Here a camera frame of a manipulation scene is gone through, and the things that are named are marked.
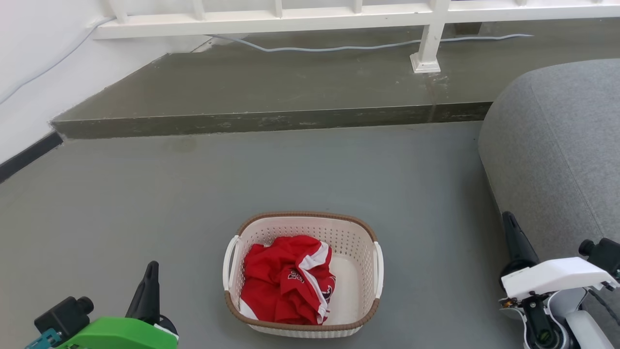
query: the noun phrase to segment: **black baseboard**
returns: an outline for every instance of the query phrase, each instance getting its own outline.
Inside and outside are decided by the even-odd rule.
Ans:
[[[58,133],[53,132],[47,135],[45,138],[39,140],[37,143],[30,146],[30,148],[22,151],[5,163],[0,164],[0,183],[9,179],[12,175],[16,174],[22,168],[28,166],[36,159],[43,156],[45,153],[56,148],[63,143],[63,139],[60,138]]]

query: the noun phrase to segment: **white bracket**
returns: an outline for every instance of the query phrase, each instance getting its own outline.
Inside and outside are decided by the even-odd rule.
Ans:
[[[422,62],[420,61],[420,52],[416,52],[413,55],[409,56],[411,59],[411,65],[414,67],[414,73],[439,73],[441,69],[439,68],[439,62],[437,58],[434,61]]]
[[[609,284],[612,288],[620,287],[620,284],[605,270],[579,257],[548,260],[531,268],[502,276],[506,295],[518,301],[530,297],[530,292],[545,294],[589,286],[601,289],[603,283]]]

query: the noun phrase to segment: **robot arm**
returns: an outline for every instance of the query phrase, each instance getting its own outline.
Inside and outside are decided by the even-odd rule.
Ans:
[[[613,291],[620,287],[620,245],[607,238],[602,239],[598,245],[586,240],[581,244],[579,253],[587,256],[587,261],[574,257],[540,263],[515,216],[504,212],[502,219],[510,262],[500,275],[500,285],[507,294],[507,298],[500,300],[500,303],[504,309],[515,310],[521,314],[525,325],[525,347],[567,349],[572,348],[572,340],[576,339],[585,345],[582,345],[582,348],[593,348],[591,344],[595,341],[591,340],[592,338],[609,343],[591,317],[573,314],[586,294],[585,291],[574,291],[589,287],[605,287]],[[573,339],[569,340],[571,335],[564,328],[569,324],[562,325],[549,308],[549,305],[555,302],[554,298],[566,299],[569,294],[579,297],[574,297],[575,307],[570,313],[571,316],[567,315],[565,318],[568,320],[570,317],[570,321],[579,322],[581,329],[587,333],[581,333],[581,339],[572,337]],[[582,343],[586,337],[589,338],[587,343]]]
[[[35,320],[41,333],[26,349],[176,349],[177,329],[159,313],[159,264],[149,263],[125,317],[90,322],[90,299],[69,297]]]
[[[620,287],[620,283],[607,271],[579,257],[544,261],[515,271],[502,276],[502,284],[508,298],[517,301],[533,294],[547,294],[563,289],[592,286],[613,291]]]

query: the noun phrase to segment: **white stripe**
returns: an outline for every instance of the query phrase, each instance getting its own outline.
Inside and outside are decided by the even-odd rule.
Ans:
[[[314,268],[315,266],[325,264],[325,262],[327,261],[328,254],[329,254],[329,245],[324,242],[321,242],[321,247],[319,247],[317,252],[314,252],[314,254],[312,255],[305,256],[298,266],[299,269],[303,271],[310,285],[312,285],[312,288],[314,289],[314,292],[316,293],[316,296],[319,299],[319,302],[321,302],[321,304],[319,305],[319,309],[318,309],[319,316],[321,318],[319,319],[319,316],[317,316],[317,321],[319,322],[319,324],[323,323],[323,318],[325,317],[325,314],[327,313],[327,308],[329,305],[327,301],[325,300],[325,298],[323,297],[323,293],[321,292],[321,288],[319,287],[319,282],[316,281],[316,278],[312,274],[310,274],[308,271]]]
[[[250,308],[250,306],[248,306],[247,303],[244,302],[241,298],[239,298],[239,312],[241,313],[241,315],[249,317],[252,320],[258,320],[256,314],[254,314],[254,311],[252,311],[252,308]]]

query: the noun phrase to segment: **brown basket rim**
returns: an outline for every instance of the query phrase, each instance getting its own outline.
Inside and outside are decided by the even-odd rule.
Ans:
[[[273,218],[273,217],[316,217],[316,218],[330,218],[330,219],[340,219],[346,220],[349,222],[353,222],[364,228],[368,235],[370,235],[370,239],[373,242],[377,241],[377,236],[374,234],[373,229],[366,224],[363,220],[357,219],[356,217],[352,217],[350,215],[342,215],[342,214],[334,214],[329,212],[313,212],[313,211],[283,211],[283,212],[266,212],[262,214],[258,214],[248,219],[241,225],[241,228],[237,231],[237,235],[241,236],[243,231],[253,222],[263,219],[263,218]],[[233,300],[231,298],[231,293],[229,291],[224,292],[224,298],[226,300],[226,305],[228,306],[228,310],[240,321],[245,322],[248,325],[266,327],[268,329],[277,329],[277,330],[288,330],[288,331],[307,331],[307,332],[328,332],[328,331],[346,331],[353,330],[361,327],[366,324],[370,319],[374,316],[374,313],[377,311],[379,307],[379,298],[375,298],[373,301],[373,305],[370,307],[370,310],[362,317],[359,321],[352,322],[350,324],[343,325],[290,325],[290,324],[279,324],[277,322],[268,322],[261,320],[250,319],[244,315],[242,315],[233,305]]]

